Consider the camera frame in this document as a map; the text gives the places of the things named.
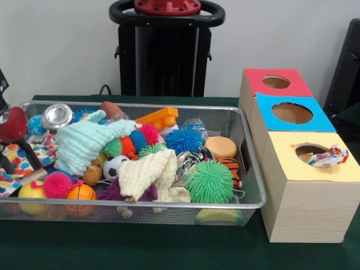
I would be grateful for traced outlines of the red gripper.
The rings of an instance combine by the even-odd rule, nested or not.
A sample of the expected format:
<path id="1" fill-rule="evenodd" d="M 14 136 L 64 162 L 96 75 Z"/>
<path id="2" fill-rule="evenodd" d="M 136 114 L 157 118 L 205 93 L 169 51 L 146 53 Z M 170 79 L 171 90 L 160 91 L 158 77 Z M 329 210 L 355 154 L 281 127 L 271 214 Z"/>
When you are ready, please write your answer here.
<path id="1" fill-rule="evenodd" d="M 42 164 L 32 147 L 23 139 L 28 131 L 28 120 L 25 111 L 20 107 L 12 107 L 1 116 L 1 141 L 16 144 L 25 151 L 26 158 L 34 170 L 40 170 Z M 16 164 L 14 152 L 1 151 L 1 167 L 7 174 L 15 174 Z"/>

